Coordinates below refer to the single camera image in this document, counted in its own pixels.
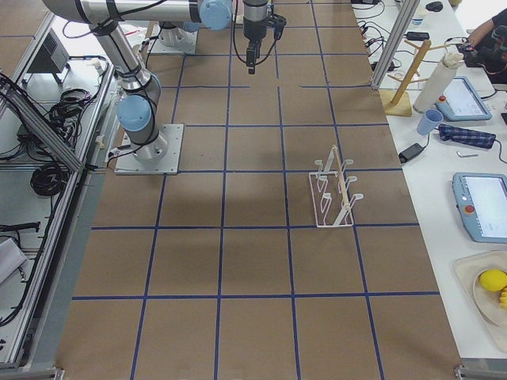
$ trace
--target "tablet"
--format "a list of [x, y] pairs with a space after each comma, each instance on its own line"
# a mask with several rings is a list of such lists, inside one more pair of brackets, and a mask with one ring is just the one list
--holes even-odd
[[447, 120], [489, 120], [492, 117], [467, 77], [452, 79], [444, 96], [445, 101], [438, 101], [436, 107]]
[[459, 215], [474, 241], [507, 243], [507, 177], [456, 173], [452, 189]]

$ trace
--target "white floor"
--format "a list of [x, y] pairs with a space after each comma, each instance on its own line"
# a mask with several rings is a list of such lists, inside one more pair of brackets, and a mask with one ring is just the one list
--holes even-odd
[[507, 8], [507, 0], [463, 0], [456, 7], [456, 17], [463, 29], [475, 29]]

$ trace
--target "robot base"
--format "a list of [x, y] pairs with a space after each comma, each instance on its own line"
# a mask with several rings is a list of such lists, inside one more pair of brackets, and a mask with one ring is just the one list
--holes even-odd
[[[140, 161], [133, 154], [119, 157], [116, 162], [115, 173], [120, 175], [148, 175], [148, 174], [177, 174], [180, 163], [181, 143], [183, 141], [183, 124], [163, 124], [163, 133], [169, 143], [167, 153], [160, 159]], [[130, 143], [125, 134], [122, 144]]]
[[[156, 37], [160, 32], [160, 27], [158, 25], [154, 25], [153, 31], [151, 32], [152, 37]], [[196, 45], [197, 45], [197, 32], [186, 33], [186, 37], [183, 40], [180, 40], [174, 46], [166, 46], [163, 45], [160, 40], [154, 40], [150, 42], [148, 46], [148, 51], [151, 51], [152, 55], [183, 55], [183, 54], [196, 54]]]

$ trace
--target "computer mouse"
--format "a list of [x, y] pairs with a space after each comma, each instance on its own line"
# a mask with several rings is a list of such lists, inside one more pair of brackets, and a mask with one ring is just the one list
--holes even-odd
[[442, 2], [430, 2], [426, 4], [426, 9], [431, 12], [440, 12], [444, 8], [444, 4]]

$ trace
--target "wooden base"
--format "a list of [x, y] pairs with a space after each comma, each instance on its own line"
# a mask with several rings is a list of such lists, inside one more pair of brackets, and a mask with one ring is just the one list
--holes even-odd
[[400, 101], [394, 105], [391, 103], [391, 99], [395, 95], [395, 91], [387, 89], [380, 89], [380, 99], [382, 100], [383, 109], [386, 115], [389, 116], [412, 116], [412, 105], [410, 104], [409, 94], [403, 93]]

